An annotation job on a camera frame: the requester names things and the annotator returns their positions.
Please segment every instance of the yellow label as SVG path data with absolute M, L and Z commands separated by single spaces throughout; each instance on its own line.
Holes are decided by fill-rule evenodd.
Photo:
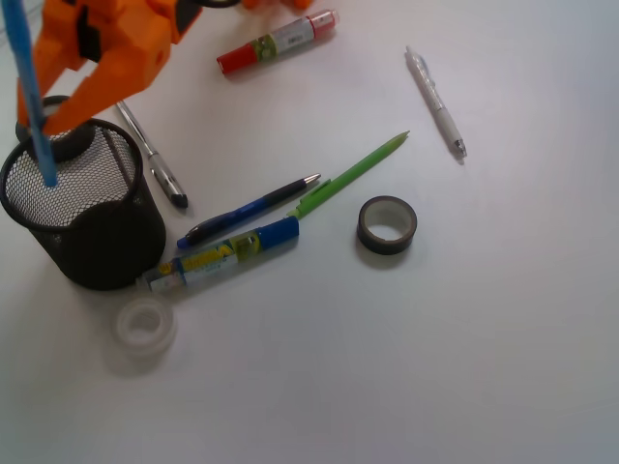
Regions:
M 172 263 L 163 263 L 159 266 L 159 272 L 162 276 L 167 276 L 172 272 Z
M 188 273 L 194 269 L 201 268 L 208 264 L 219 261 L 226 256 L 232 256 L 234 251 L 228 245 L 221 245 L 215 248 L 207 249 L 206 251 L 196 254 L 195 256 L 189 256 L 183 260 L 183 271 Z

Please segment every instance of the blue cap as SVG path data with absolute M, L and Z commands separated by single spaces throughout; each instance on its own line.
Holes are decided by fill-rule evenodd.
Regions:
M 287 217 L 264 227 L 255 229 L 260 239 L 262 249 L 269 249 L 283 244 L 290 239 L 299 237 L 299 220 L 295 217 Z

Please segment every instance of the clear tape roll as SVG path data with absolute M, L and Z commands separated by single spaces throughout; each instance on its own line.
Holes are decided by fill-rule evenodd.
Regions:
M 112 334 L 129 356 L 157 356 L 174 341 L 176 318 L 172 308 L 161 300 L 138 298 L 118 312 L 112 323 Z

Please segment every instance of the white mechanical pencil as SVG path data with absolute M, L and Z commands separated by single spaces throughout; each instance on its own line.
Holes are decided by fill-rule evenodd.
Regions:
M 418 77 L 418 83 L 423 86 L 422 91 L 426 93 L 431 109 L 434 111 L 436 124 L 438 124 L 443 131 L 449 143 L 453 144 L 459 150 L 462 157 L 465 158 L 466 147 L 464 146 L 464 140 L 457 130 L 452 115 L 449 114 L 449 110 L 445 106 L 445 103 L 443 103 L 438 96 L 438 92 L 436 92 L 436 84 L 429 75 L 429 70 L 427 69 L 424 58 L 415 53 L 410 46 L 407 46 L 406 59 L 409 62 L 411 71 Z

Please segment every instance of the silver pen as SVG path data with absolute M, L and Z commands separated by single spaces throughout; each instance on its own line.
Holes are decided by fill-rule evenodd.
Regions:
M 150 164 L 151 172 L 153 173 L 153 176 L 155 176 L 155 179 L 157 179 L 157 182 L 159 182 L 159 185 L 162 186 L 165 196 L 167 196 L 170 202 L 177 208 L 187 208 L 189 206 L 187 196 L 183 192 L 183 189 L 179 185 L 178 181 L 174 178 L 170 168 L 167 167 L 167 164 L 165 164 L 162 156 L 153 148 L 153 144 L 146 137 L 144 130 L 142 130 L 140 125 L 135 120 L 135 116 L 133 116 L 131 111 L 127 108 L 124 101 L 119 101 L 116 103 L 116 107 L 120 110 L 121 114 L 125 118 L 125 121 L 127 121 L 127 124 L 129 124 L 133 131 L 137 134 L 137 137 L 146 149 L 146 156 Z
M 410 65 L 411 72 L 416 74 L 418 83 L 423 86 L 423 91 L 426 93 L 431 109 L 434 111 L 436 124 L 438 124 L 439 128 L 443 131 L 448 142 L 453 144 L 454 147 L 459 150 L 462 157 L 465 158 L 466 147 L 464 146 L 464 140 L 457 130 L 452 115 L 449 114 L 449 110 L 445 106 L 445 103 L 443 103 L 438 96 L 438 92 L 436 92 L 436 84 L 429 75 L 429 70 L 427 69 L 424 58 L 415 53 L 410 46 L 407 46 L 406 59 Z

